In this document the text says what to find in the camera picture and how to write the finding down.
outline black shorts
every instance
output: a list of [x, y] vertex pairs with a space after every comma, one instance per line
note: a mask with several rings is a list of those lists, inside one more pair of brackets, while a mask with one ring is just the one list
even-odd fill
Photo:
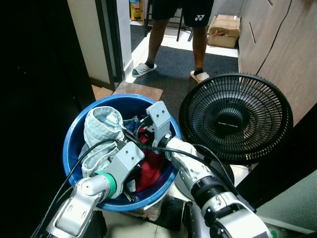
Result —
[[153, 0], [152, 19], [165, 20], [174, 16], [178, 7], [183, 8], [185, 25], [207, 26], [213, 0]]

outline fan grille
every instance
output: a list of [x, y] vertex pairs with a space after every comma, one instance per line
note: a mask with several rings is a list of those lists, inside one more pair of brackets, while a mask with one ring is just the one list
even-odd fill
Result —
[[231, 164], [259, 162], [286, 142], [293, 127], [285, 96], [273, 84], [241, 73], [200, 83], [184, 99], [179, 121], [188, 142], [207, 146]]

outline foot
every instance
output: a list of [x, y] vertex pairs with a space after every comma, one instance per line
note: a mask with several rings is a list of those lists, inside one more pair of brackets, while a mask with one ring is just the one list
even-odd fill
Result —
[[137, 77], [141, 77], [144, 74], [153, 71], [157, 68], [158, 66], [156, 64], [154, 64], [153, 68], [148, 67], [145, 63], [141, 63], [138, 66], [136, 66], [133, 70], [132, 70], [132, 76], [137, 78]]
[[202, 72], [202, 73], [199, 73], [197, 75], [194, 74], [195, 71], [191, 71], [190, 72], [190, 76], [193, 77], [194, 80], [196, 80], [198, 83], [201, 83], [203, 82], [204, 80], [208, 79], [209, 78], [209, 74], [207, 74], [206, 72]]

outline logo on shorts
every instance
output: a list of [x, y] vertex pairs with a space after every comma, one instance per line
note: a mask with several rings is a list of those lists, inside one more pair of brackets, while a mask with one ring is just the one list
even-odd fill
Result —
[[195, 21], [201, 21], [204, 16], [205, 15], [197, 15], [197, 17], [195, 17]]

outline blue bucket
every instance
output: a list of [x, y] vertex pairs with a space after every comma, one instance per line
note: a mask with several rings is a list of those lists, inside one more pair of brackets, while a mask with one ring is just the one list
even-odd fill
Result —
[[[70, 170], [78, 161], [79, 153], [85, 144], [84, 123], [90, 109], [100, 106], [110, 106], [117, 109], [121, 113], [123, 119], [130, 119], [135, 115], [144, 115], [145, 109], [153, 103], [155, 103], [154, 100], [144, 96], [136, 94], [117, 94], [100, 99], [85, 108], [70, 126], [64, 141], [63, 165], [66, 175], [69, 174]], [[172, 132], [172, 135], [181, 137], [177, 123], [172, 116], [170, 131]], [[135, 194], [138, 197], [136, 202], [130, 203], [122, 194], [116, 199], [107, 199], [102, 203], [99, 203], [98, 207], [115, 212], [131, 211], [145, 207], [158, 200], [168, 190], [174, 181], [176, 174], [177, 169], [175, 169], [172, 164], [169, 164], [155, 184]], [[69, 183], [73, 185], [82, 177], [81, 168], [78, 166], [70, 177]]]

